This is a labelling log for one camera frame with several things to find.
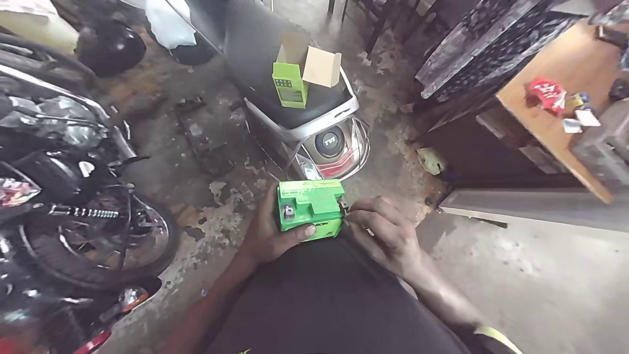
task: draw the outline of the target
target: dark shirt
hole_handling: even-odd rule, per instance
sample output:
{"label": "dark shirt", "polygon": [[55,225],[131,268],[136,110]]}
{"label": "dark shirt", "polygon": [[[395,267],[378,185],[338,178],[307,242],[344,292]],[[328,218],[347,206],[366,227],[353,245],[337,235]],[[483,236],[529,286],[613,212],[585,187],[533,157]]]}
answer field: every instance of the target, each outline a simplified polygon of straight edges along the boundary
{"label": "dark shirt", "polygon": [[343,231],[293,247],[248,279],[206,351],[244,352],[469,353]]}

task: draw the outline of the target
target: green battery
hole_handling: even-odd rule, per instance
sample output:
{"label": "green battery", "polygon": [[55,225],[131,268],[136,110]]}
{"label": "green battery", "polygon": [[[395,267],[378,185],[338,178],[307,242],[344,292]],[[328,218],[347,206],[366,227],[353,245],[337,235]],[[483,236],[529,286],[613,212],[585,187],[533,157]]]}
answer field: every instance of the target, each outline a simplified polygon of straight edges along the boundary
{"label": "green battery", "polygon": [[277,203],[281,230],[312,223],[316,233],[306,241],[336,237],[347,212],[343,194],[339,180],[280,182]]}

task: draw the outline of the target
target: green box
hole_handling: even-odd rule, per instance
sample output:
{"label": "green box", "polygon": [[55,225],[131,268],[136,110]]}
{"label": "green box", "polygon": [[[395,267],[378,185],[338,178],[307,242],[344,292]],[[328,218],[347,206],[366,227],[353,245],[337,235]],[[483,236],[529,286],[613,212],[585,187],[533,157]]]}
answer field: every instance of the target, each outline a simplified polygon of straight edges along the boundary
{"label": "green box", "polygon": [[310,38],[300,33],[283,33],[277,60],[273,63],[273,82],[282,107],[306,108],[309,84],[301,79],[306,65]]}
{"label": "green box", "polygon": [[336,237],[347,212],[343,194],[339,180],[280,182],[277,203],[281,230],[313,223],[316,233],[306,241]]}

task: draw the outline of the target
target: red wrapper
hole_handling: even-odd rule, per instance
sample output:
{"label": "red wrapper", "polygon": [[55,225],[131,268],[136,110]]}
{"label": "red wrapper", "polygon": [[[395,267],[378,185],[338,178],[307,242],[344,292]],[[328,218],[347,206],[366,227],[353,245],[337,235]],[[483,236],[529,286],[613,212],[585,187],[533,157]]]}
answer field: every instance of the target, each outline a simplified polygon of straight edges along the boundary
{"label": "red wrapper", "polygon": [[567,92],[554,81],[538,77],[528,86],[528,93],[541,101],[542,108],[556,115],[562,113],[565,109]]}

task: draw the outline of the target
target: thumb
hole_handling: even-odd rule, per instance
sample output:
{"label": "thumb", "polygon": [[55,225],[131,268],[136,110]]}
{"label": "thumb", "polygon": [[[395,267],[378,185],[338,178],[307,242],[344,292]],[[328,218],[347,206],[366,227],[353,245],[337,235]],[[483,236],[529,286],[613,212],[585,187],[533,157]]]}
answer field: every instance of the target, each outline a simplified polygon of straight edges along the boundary
{"label": "thumb", "polygon": [[291,248],[301,241],[306,240],[316,232],[316,226],[313,224],[303,224],[297,227],[293,227],[290,230],[286,230],[280,233],[282,242],[287,243],[287,249]]}

